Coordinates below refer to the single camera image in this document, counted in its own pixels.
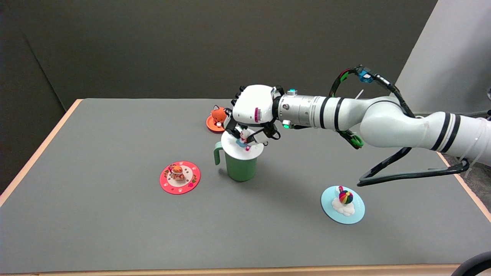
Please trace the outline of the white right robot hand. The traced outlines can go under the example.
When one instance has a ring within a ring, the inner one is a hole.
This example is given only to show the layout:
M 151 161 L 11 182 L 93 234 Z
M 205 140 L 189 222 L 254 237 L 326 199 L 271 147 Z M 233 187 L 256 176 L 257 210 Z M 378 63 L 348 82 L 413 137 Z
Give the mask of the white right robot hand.
M 232 108 L 226 108 L 223 127 L 228 134 L 248 146 L 268 144 L 268 139 L 278 140 L 281 135 L 275 127 L 278 112 L 275 100 L 281 99 L 281 86 L 249 85 L 240 88 L 233 99 Z

